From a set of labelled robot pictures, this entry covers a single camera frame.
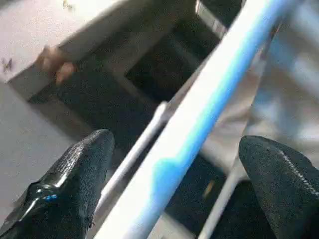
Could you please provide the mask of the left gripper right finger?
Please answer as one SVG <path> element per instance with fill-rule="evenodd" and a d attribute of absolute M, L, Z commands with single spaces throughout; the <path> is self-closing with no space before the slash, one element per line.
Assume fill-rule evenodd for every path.
<path fill-rule="evenodd" d="M 319 237 L 319 171 L 300 152 L 262 136 L 239 143 L 240 161 L 278 239 Z"/>

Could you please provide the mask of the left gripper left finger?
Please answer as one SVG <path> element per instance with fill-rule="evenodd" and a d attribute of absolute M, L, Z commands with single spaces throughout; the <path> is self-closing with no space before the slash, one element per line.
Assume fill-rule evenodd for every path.
<path fill-rule="evenodd" d="M 71 145 L 15 202 L 2 239 L 84 239 L 101 197 L 114 149 L 107 129 Z"/>

